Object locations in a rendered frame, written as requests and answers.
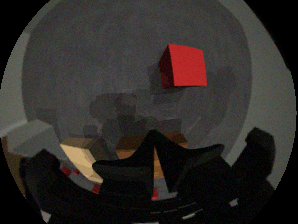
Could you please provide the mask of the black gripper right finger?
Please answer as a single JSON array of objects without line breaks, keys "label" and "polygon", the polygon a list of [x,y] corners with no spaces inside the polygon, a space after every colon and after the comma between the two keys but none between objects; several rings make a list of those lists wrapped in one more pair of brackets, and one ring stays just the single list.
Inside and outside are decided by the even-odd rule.
[{"label": "black gripper right finger", "polygon": [[158,156],[158,163],[161,164],[162,175],[164,175],[165,184],[168,185],[169,193],[177,192],[178,184],[181,184],[182,179],[188,169],[197,167],[210,161],[214,157],[221,156],[225,147],[223,144],[214,144],[206,148],[185,149],[172,140],[168,139],[160,133],[154,132],[154,149]]}]

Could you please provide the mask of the brown square block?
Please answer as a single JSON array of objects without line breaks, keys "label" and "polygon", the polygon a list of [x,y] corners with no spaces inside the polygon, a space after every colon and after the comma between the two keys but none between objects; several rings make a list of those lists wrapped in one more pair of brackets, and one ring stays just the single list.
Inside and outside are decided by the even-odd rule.
[{"label": "brown square block", "polygon": [[[186,145],[189,143],[189,140],[186,140],[186,137],[184,137],[180,131],[165,132],[162,133],[162,135],[168,137],[168,139],[172,140],[173,143],[181,145],[182,148],[185,147],[185,149]],[[118,141],[118,145],[116,147],[118,159],[126,159],[126,157],[132,156],[132,153],[137,151],[137,148],[140,147],[140,144],[144,141],[145,137],[146,135],[129,137],[121,136],[121,139]],[[164,177],[164,175],[162,175],[161,164],[158,163],[158,160],[160,159],[158,159],[156,149],[154,149],[154,180],[162,179],[162,177]]]}]

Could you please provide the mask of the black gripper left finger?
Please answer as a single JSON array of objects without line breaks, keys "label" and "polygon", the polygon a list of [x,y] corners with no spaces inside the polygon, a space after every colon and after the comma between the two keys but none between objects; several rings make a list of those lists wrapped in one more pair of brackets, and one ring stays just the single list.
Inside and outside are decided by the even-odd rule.
[{"label": "black gripper left finger", "polygon": [[150,196],[154,196],[154,132],[149,131],[132,156],[121,160],[94,161],[92,168],[102,180],[145,181]]}]

